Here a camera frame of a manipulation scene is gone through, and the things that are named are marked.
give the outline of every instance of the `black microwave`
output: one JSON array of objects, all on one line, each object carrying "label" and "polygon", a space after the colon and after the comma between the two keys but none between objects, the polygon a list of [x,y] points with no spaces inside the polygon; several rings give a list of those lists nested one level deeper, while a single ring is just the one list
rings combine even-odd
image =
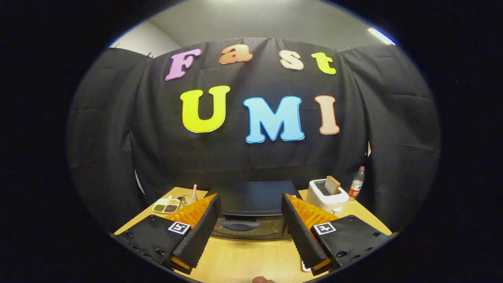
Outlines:
[{"label": "black microwave", "polygon": [[207,195],[220,194],[222,212],[212,236],[275,240],[290,237],[281,213],[281,197],[301,198],[291,181],[237,182],[213,186]]}]

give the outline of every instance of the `white toaster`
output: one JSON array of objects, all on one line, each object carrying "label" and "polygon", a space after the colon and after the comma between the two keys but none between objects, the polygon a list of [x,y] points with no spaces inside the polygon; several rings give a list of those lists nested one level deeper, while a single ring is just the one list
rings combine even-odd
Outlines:
[{"label": "white toaster", "polygon": [[306,201],[337,217],[342,217],[343,210],[349,200],[349,195],[341,187],[339,187],[338,194],[323,194],[318,186],[324,184],[325,180],[319,179],[309,182]]}]

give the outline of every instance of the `ceiling light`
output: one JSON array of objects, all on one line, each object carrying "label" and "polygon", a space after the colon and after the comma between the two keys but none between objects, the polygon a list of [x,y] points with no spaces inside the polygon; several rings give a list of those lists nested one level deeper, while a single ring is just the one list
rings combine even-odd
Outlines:
[{"label": "ceiling light", "polygon": [[371,34],[373,34],[375,37],[379,38],[384,44],[393,44],[396,45],[389,37],[385,36],[382,32],[376,30],[375,28],[370,28],[368,29]]}]

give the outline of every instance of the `wooden table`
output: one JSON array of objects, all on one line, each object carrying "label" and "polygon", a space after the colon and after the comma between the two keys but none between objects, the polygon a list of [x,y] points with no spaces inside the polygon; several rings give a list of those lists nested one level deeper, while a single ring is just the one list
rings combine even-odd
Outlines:
[{"label": "wooden table", "polygon": [[[189,193],[192,193],[191,189],[175,187],[163,197],[172,195],[177,198]],[[197,198],[202,199],[206,193],[207,191],[196,191]],[[299,193],[306,199],[307,190],[300,190]],[[166,216],[154,212],[152,207],[153,204],[118,229],[115,235],[126,231],[148,215]],[[347,215],[355,215],[382,233],[391,235],[391,231],[357,201],[348,202],[343,212],[343,216]],[[213,236],[208,240],[197,268],[192,269],[190,275],[178,273],[207,283],[251,283],[256,276],[264,276],[276,283],[298,283],[326,274],[313,276],[311,272],[302,270],[300,256],[292,239],[257,241]]]}]

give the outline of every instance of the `seasoning tray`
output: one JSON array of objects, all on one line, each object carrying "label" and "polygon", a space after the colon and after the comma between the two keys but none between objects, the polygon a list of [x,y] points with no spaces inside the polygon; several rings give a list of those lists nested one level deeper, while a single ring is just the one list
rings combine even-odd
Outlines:
[{"label": "seasoning tray", "polygon": [[152,210],[157,213],[171,214],[177,211],[179,206],[180,200],[170,195],[169,198],[161,198],[156,201],[152,206]]}]

